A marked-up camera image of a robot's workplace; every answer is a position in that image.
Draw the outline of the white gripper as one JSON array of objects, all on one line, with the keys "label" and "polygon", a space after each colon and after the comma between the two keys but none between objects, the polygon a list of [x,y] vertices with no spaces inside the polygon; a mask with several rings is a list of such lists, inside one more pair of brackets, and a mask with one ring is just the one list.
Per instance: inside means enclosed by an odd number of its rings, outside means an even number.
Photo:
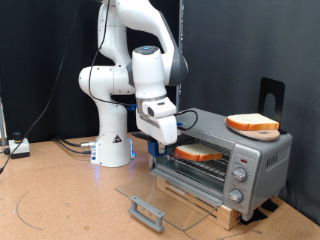
[{"label": "white gripper", "polygon": [[154,118],[137,114],[137,127],[158,142],[159,154],[165,154],[166,146],[177,141],[177,121],[171,115],[162,118]]}]

